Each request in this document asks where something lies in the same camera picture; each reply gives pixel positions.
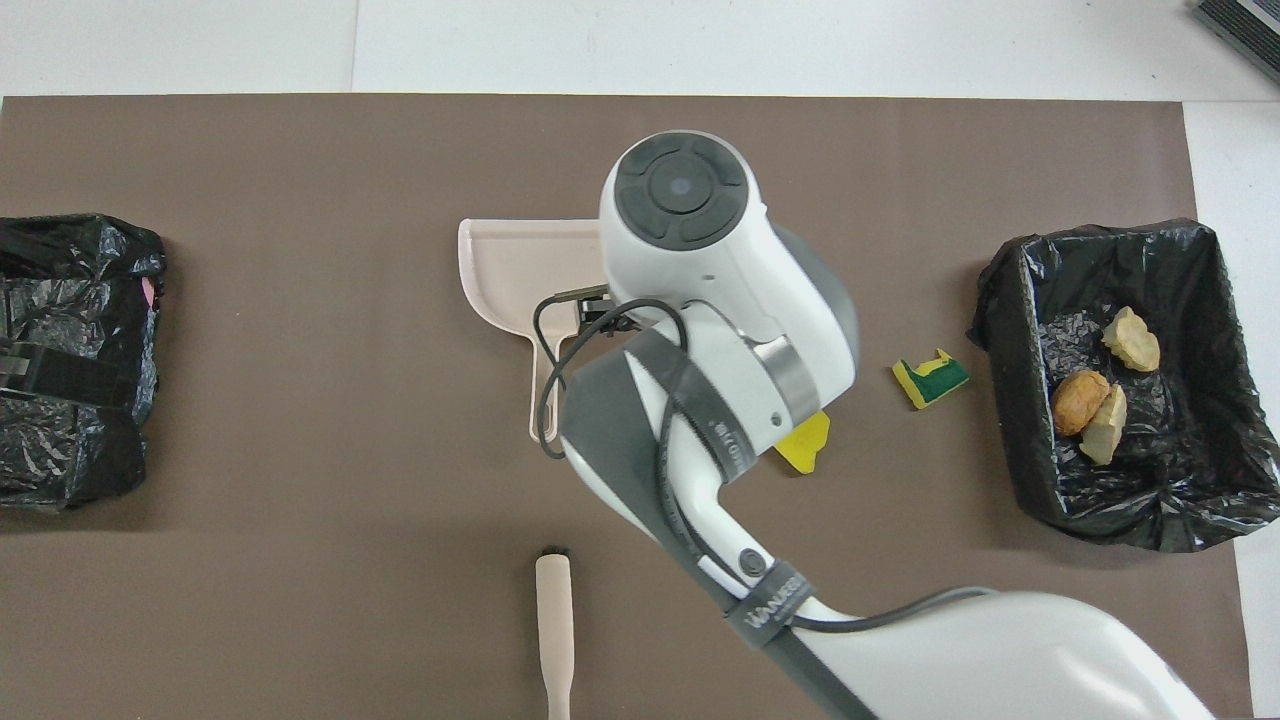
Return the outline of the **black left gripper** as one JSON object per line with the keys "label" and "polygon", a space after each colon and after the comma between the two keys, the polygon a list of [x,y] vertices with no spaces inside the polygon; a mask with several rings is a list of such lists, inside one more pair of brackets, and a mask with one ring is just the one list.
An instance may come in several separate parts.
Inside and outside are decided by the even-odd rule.
{"label": "black left gripper", "polygon": [[55,348],[29,348],[28,393],[95,407],[124,407],[134,384],[116,363]]}

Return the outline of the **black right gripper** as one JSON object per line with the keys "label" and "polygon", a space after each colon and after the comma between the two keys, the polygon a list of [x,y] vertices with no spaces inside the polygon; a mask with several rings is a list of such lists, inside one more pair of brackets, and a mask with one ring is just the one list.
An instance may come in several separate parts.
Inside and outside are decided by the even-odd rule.
{"label": "black right gripper", "polygon": [[627,313],[617,313],[611,296],[590,296],[576,301],[579,331],[586,333],[595,327],[596,334],[613,336],[640,331],[643,325]]}

